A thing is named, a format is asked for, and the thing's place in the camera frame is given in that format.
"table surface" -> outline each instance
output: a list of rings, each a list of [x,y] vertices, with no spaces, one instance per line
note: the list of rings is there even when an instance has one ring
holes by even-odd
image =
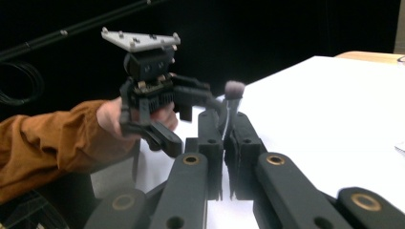
[[[341,54],[336,55],[335,57],[355,59],[355,60],[366,60],[387,64],[396,64],[396,60],[401,56],[403,56],[403,54],[350,51],[350,52],[343,52]]]
[[[362,187],[405,212],[405,155],[394,148],[405,140],[405,73],[387,64],[396,59],[314,56],[247,85],[240,112],[266,148],[290,157],[317,189],[336,197]],[[202,110],[193,108],[193,120]],[[175,133],[185,141],[197,131],[196,121],[181,121]],[[148,192],[167,180],[173,159],[145,142],[140,151],[137,188]],[[228,182],[224,165],[224,200],[208,201],[206,228],[258,228],[251,201],[227,198]]]

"hand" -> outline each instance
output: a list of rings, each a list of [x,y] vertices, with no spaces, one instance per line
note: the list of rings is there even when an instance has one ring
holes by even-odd
[[[140,135],[122,135],[121,127],[119,125],[119,116],[121,115],[121,97],[118,97],[114,100],[110,100],[102,104],[96,113],[98,124],[111,133],[114,137],[118,139],[127,139],[134,140],[140,139]],[[151,121],[161,122],[169,130],[174,131],[179,123],[175,112],[173,111],[175,105],[170,103],[167,106],[158,109],[157,111],[151,114]],[[139,113],[135,111],[132,114],[134,120],[139,119]]]

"orange sleeve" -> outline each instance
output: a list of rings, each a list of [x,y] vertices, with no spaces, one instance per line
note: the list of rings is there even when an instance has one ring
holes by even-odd
[[[96,110],[103,102],[1,122],[0,203],[69,172],[89,172],[125,156],[134,141],[117,140],[98,125]]]

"black wire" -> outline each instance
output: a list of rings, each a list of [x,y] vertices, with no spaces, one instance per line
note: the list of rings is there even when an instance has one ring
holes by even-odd
[[[32,85],[32,93],[25,98],[15,98],[8,96],[3,91],[0,90],[0,103],[10,105],[10,106],[21,106],[38,99],[44,92],[45,84],[41,73],[31,64],[26,62],[11,62],[11,63],[0,63],[0,67],[12,67],[17,69],[19,72],[23,73],[29,78]]]

